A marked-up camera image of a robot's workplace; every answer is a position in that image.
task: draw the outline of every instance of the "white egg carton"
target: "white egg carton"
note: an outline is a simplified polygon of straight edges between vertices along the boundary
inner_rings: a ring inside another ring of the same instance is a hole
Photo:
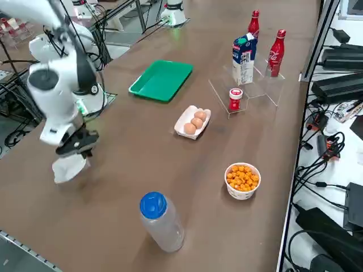
[[[185,133],[184,125],[186,123],[190,123],[191,119],[194,118],[194,114],[200,110],[204,111],[206,113],[206,119],[203,122],[203,126],[201,127],[201,129],[197,129],[194,134]],[[196,106],[191,105],[179,117],[179,119],[177,120],[177,122],[174,126],[174,129],[175,129],[176,133],[178,133],[180,136],[184,136],[184,137],[196,140],[198,138],[199,134],[201,134],[201,132],[205,129],[206,125],[208,124],[211,114],[212,114],[212,112],[210,111],[210,109],[203,110],[201,108],[197,108]]]

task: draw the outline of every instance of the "brown egg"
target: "brown egg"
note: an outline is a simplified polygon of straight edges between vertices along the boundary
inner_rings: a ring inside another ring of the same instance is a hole
[[[200,120],[202,120],[203,122],[205,122],[206,119],[206,113],[203,111],[198,111],[194,114],[195,118],[199,118]]]
[[[195,131],[196,131],[196,127],[195,127],[195,125],[193,125],[193,124],[191,124],[191,123],[186,123],[185,125],[184,125],[184,131],[185,131],[185,133],[187,133],[187,134],[194,134],[195,133]]]
[[[199,118],[193,118],[193,119],[191,120],[191,123],[192,123],[193,125],[195,125],[195,127],[197,127],[197,129],[201,129],[201,128],[202,128],[202,126],[203,126],[203,121],[202,121],[202,120],[200,120]]]

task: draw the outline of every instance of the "clear acrylic shelf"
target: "clear acrylic shelf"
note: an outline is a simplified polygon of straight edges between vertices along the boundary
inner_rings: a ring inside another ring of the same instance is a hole
[[[232,76],[232,59],[230,59],[229,63],[222,65],[211,76],[209,84],[219,99],[220,104],[226,110],[229,118],[233,113],[247,110],[249,99],[254,99],[259,96],[267,96],[275,106],[278,106],[284,90],[285,77],[279,73],[277,77],[272,78],[269,76],[270,73],[267,69],[267,60],[257,54],[254,63],[254,79],[252,83],[237,85]],[[231,111],[229,109],[229,91],[232,88],[240,88],[243,90],[240,110]]]

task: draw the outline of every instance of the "white bottle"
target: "white bottle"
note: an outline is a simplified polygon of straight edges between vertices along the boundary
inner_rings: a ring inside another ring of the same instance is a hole
[[[184,229],[174,204],[159,192],[147,193],[140,201],[141,221],[155,242],[166,252],[180,249]]]

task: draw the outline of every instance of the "white bowl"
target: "white bowl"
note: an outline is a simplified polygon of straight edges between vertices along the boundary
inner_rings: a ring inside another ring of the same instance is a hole
[[[239,190],[236,190],[234,188],[231,187],[231,185],[228,184],[227,182],[227,174],[231,172],[232,170],[232,166],[248,166],[251,168],[251,172],[252,174],[254,175],[258,175],[259,176],[259,183],[257,184],[257,187],[249,192],[241,192]],[[228,193],[235,199],[238,199],[238,200],[245,200],[245,199],[249,199],[250,197],[252,197],[252,195],[255,193],[255,191],[257,190],[257,188],[260,186],[261,184],[261,174],[260,172],[257,170],[256,167],[254,167],[253,165],[250,165],[248,163],[234,163],[234,164],[231,164],[230,166],[228,166],[228,168],[226,169],[226,172],[225,172],[225,183],[227,185],[227,190],[228,190]]]

